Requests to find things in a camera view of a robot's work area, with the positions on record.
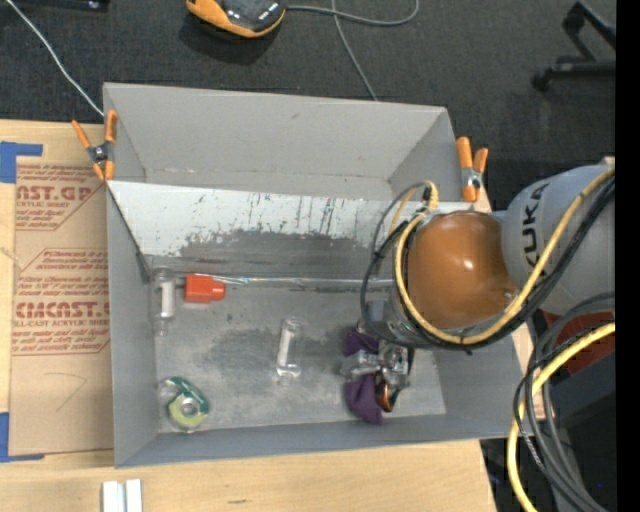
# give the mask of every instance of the white object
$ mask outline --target white object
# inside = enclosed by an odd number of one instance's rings
[[[278,347],[277,372],[284,382],[300,375],[298,366],[298,352],[300,337],[302,336],[302,322],[296,318],[285,318],[280,331],[280,345]]]
[[[110,480],[102,483],[101,512],[142,512],[142,482]]]

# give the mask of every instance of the glass vial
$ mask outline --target glass vial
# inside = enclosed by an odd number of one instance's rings
[[[176,314],[176,279],[173,270],[156,268],[149,284],[149,318],[156,336],[167,334],[168,324]]]
[[[283,383],[300,375],[300,342],[302,340],[302,322],[297,318],[285,318],[280,331],[280,345],[276,360],[276,371]]]

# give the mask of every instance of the gray bin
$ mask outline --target gray bin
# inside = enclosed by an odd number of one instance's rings
[[[430,179],[442,211],[470,208],[446,109],[122,84],[105,84],[104,107],[119,115],[107,195],[116,466],[506,435],[521,377],[510,338],[473,355],[418,351],[379,426],[348,410],[338,373],[389,201]],[[218,276],[227,294],[194,305],[178,293],[168,334],[154,336],[156,266]],[[305,325],[302,372],[283,386],[289,316]],[[192,434],[158,400],[171,376],[210,401]]]

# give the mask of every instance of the purple cloth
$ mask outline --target purple cloth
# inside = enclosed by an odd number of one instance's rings
[[[382,425],[382,409],[376,402],[373,375],[365,375],[355,382],[344,385],[347,405],[353,414],[360,419]]]
[[[360,349],[377,354],[378,340],[352,329],[344,338],[342,351],[348,357]],[[347,406],[352,413],[368,423],[382,424],[382,409],[376,402],[373,375],[364,375],[357,381],[346,382],[344,389]]]

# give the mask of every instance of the red object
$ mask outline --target red object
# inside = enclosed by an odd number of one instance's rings
[[[543,311],[544,318],[547,325],[550,326],[558,318],[558,315],[547,313]],[[571,336],[578,334],[583,329],[597,323],[597,322],[609,322],[614,319],[611,313],[595,313],[590,315],[583,315],[578,318],[574,318],[567,325],[564,326],[560,334],[558,335],[557,344],[570,338]],[[577,353],[569,361],[566,362],[564,367],[567,369],[570,375],[575,375],[580,370],[592,365],[593,363],[603,359],[605,356],[615,351],[616,349],[616,335],[615,333],[605,336],[599,341],[596,341],[582,352]]]
[[[184,286],[184,301],[209,304],[212,300],[224,299],[227,287],[211,276],[188,274]]]

